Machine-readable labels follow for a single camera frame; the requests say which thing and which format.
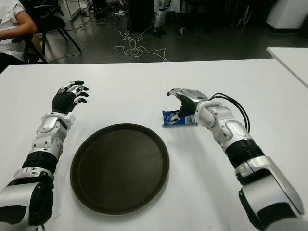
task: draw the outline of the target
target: white shirt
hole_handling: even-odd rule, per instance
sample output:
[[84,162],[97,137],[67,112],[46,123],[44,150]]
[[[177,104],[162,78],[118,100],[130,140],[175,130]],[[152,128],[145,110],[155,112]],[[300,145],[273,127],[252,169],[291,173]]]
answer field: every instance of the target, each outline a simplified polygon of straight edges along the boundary
[[[0,31],[17,27],[19,24],[15,17],[22,11],[25,9],[18,0],[0,0]],[[24,60],[24,48],[23,41],[12,43],[12,39],[8,39],[0,42],[0,53],[14,56],[21,61]]]

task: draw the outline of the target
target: electrical cord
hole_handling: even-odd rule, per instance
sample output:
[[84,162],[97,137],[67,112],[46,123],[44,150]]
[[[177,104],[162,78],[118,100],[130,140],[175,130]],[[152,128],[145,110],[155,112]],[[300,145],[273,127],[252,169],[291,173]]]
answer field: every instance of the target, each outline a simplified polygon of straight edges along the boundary
[[247,115],[247,112],[245,111],[245,109],[240,105],[239,102],[237,102],[235,99],[231,98],[230,96],[226,95],[226,94],[222,94],[222,93],[216,93],[214,94],[209,100],[212,99],[225,99],[229,102],[231,102],[234,106],[237,107],[237,109],[239,109],[239,111],[241,112],[243,118],[244,118],[244,123],[245,123],[245,128],[247,129],[248,133],[250,132],[250,121],[249,121],[249,117]]
[[[114,23],[113,25],[114,31],[118,32],[123,37],[122,41],[128,41],[128,45],[130,47],[129,49],[126,50],[124,46],[114,46],[114,49],[117,52],[123,52],[125,55],[132,56],[132,57],[141,57],[144,53],[154,54],[160,57],[163,60],[163,62],[169,62],[169,58],[166,58],[166,50],[167,50],[166,47],[150,51],[150,50],[147,50],[144,46],[137,46],[137,42],[140,42],[141,40],[143,40],[143,34],[146,31],[150,30],[152,27],[154,26],[149,27],[148,29],[143,31],[141,34],[135,33],[135,34],[131,34],[130,36],[125,36],[120,31],[115,29],[115,23]],[[163,56],[156,53],[158,51],[162,51]]]
[[[115,28],[115,24],[118,21],[118,19],[114,16],[113,13],[109,14],[109,15],[111,15],[115,19],[115,21],[113,22],[113,30],[115,32],[118,32],[123,37],[122,41],[127,41],[128,45],[130,47],[129,49],[125,49],[124,46],[114,46],[114,50],[116,50],[117,52],[123,52],[125,55],[132,56],[132,57],[141,57],[145,53],[153,54],[153,55],[160,57],[163,62],[170,62],[169,58],[166,58],[166,50],[167,50],[166,47],[151,51],[151,50],[146,49],[146,47],[144,47],[144,46],[137,46],[137,42],[140,42],[144,39],[144,37],[143,37],[144,33],[146,31],[150,30],[153,26],[149,27],[148,29],[143,31],[141,34],[135,33],[135,34],[131,34],[130,36],[125,36],[119,30],[116,30],[116,28]],[[74,31],[75,37],[77,38],[78,43],[81,45],[81,52],[76,53],[76,54],[66,55],[66,56],[63,56],[61,58],[54,59],[54,60],[50,61],[50,63],[53,63],[53,62],[60,60],[60,59],[63,59],[63,58],[80,55],[83,52],[84,47],[83,47],[82,43],[80,42],[80,40],[78,39],[77,30],[88,30],[92,26],[97,25],[97,24],[111,24],[111,23],[108,23],[106,19],[96,20],[94,18],[91,18],[88,21],[86,21],[85,23],[79,24],[77,28],[67,30],[67,31]]]

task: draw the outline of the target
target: person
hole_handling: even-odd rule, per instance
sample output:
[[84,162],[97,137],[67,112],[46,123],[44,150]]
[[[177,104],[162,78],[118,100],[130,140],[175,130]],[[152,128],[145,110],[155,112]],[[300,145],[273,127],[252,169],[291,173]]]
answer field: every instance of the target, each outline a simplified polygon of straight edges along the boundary
[[33,34],[32,43],[42,53],[35,33],[37,27],[18,0],[0,0],[0,73],[9,65],[25,64],[25,43],[12,43],[12,39]]

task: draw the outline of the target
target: robotic arm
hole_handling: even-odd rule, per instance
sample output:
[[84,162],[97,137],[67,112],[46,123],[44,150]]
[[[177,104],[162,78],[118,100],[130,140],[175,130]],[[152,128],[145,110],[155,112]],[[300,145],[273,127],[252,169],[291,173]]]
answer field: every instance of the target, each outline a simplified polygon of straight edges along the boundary
[[86,103],[83,81],[69,82],[52,101],[52,112],[42,118],[31,151],[22,168],[0,192],[0,230],[34,231],[49,220],[53,205],[53,179],[63,142],[75,121],[72,114]]
[[308,230],[298,193],[228,107],[208,100],[197,90],[174,88],[167,95],[174,95],[182,102],[170,123],[195,113],[197,123],[212,132],[235,168],[235,176],[243,186],[239,191],[241,203],[257,229]]

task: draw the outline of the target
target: table surface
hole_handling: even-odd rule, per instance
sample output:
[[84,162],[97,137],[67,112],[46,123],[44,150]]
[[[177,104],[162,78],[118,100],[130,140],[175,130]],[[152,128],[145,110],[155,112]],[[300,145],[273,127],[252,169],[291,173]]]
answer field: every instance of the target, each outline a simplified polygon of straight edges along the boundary
[[[51,110],[58,88],[70,80],[84,80],[90,88],[89,102],[75,108],[77,120],[64,142],[47,230],[256,230],[240,204],[241,186],[234,169],[211,132],[202,126],[161,126],[161,111],[180,106],[175,97],[166,96],[173,87],[199,89],[208,96],[222,92],[238,100],[250,117],[256,143],[281,168],[308,208],[308,184],[303,180],[308,121],[297,119],[308,117],[304,106],[308,91],[274,59],[10,66],[0,80],[0,185],[9,182],[24,162],[40,118]],[[235,107],[223,103],[243,121]],[[136,123],[156,132],[167,146],[170,173],[165,189],[146,208],[125,216],[105,216],[77,200],[70,185],[70,166],[87,137],[118,123]]]
[[308,88],[308,48],[268,47],[266,50]]

